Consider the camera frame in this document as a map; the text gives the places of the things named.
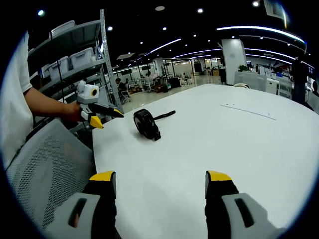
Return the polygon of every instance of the human hand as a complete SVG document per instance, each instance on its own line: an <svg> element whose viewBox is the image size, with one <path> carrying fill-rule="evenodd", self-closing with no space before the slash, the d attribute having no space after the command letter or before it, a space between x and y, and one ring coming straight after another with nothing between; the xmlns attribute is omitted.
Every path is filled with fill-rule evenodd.
<svg viewBox="0 0 319 239"><path fill-rule="evenodd" d="M64 104L63 117L64 120L77 122L81 121L80 105L77 102Z"/></svg>

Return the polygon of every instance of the white shirt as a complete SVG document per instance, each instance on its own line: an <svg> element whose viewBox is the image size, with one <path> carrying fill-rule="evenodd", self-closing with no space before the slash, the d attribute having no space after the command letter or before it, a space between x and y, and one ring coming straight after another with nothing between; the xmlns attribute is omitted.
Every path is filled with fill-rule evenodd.
<svg viewBox="0 0 319 239"><path fill-rule="evenodd" d="M32 131L32 113L23 92L32 87L27 64L28 33L22 38L7 67L0 91L0 139L4 169Z"/></svg>

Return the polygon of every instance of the black ceiling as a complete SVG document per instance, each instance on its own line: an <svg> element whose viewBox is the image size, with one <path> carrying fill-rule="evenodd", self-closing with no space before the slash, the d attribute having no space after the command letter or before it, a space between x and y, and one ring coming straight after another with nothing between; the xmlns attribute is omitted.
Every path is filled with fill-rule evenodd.
<svg viewBox="0 0 319 239"><path fill-rule="evenodd" d="M70 20L75 20L76 24L85 23L100 18L100 8L105 9L105 23L111 25L113 31L107 32L107 40L110 52L112 66L117 64L121 68L126 67L132 59L140 58L138 54L148 53L168 42L181 38L180 41L163 47L158 51L143 57L140 61L133 63L149 62L148 59L159 55L163 58L171 58L177 55L189 52L202 51L219 48L218 43L221 39L230 38L239 35L256 35L273 37L298 47L305 49L305 45L293 39L282 36L277 33L265 32L253 29L237 29L217 31L216 28L236 25L256 25L267 26L290 32L299 36L307 42L307 51L312 55L306 55L305 61L312 65L316 55L316 39L312 39L311 21L315 17L308 6L290 6L283 3L286 12L289 15L288 29L284 29L284 23L281 19L267 16L265 7L261 1L260 7L253 7L252 0L241 1L198 1L198 3L187 3L186 1L112 1L102 4L93 2L97 7L87 7L86 9L61 8L55 5L39 6L38 9L44 9L46 15L38 17L34 14L32 24L29 26L29 47L33 48L48 38L51 29ZM163 5L165 10L155 11L155 7ZM201 7L204 13L198 14L196 10ZM297 56L302 53L301 50L288 46L286 43L263 39L256 37L240 37L246 48L265 49L280 52L289 56ZM119 55L135 53L129 59L124 61L116 60ZM260 54L258 52L249 52L250 54ZM222 51L207 52L211 57L221 57ZM290 59L274 55L276 58L291 61Z"/></svg>

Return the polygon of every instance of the tape measure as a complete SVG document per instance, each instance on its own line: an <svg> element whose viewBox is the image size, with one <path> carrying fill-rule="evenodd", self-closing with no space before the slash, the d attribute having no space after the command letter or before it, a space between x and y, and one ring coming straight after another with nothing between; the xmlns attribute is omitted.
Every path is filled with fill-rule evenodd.
<svg viewBox="0 0 319 239"><path fill-rule="evenodd" d="M175 114L175 112L176 111L171 111L167 114L153 118L152 114L148 110L141 109L134 113L133 119L140 134L144 135L146 138L154 139L154 141L157 141L161 138L161 136L159 127L156 125L155 120L168 117Z"/></svg>

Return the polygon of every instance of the white pillar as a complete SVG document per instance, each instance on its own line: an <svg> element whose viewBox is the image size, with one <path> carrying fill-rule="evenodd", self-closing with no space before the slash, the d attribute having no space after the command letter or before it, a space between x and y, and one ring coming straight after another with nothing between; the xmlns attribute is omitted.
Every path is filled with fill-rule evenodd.
<svg viewBox="0 0 319 239"><path fill-rule="evenodd" d="M164 64L163 64L163 58L159 57L159 58L155 58L153 59L153 67L155 70L155 74L158 74L159 76L162 76L162 70L161 68L164 68Z"/></svg>
<svg viewBox="0 0 319 239"><path fill-rule="evenodd" d="M221 42L225 60L226 81L227 84L233 85L238 67L247 65L244 44L240 39L224 39Z"/></svg>
<svg viewBox="0 0 319 239"><path fill-rule="evenodd" d="M205 59L199 59L198 60L201 64L201 71L204 71L204 68L205 68Z"/></svg>

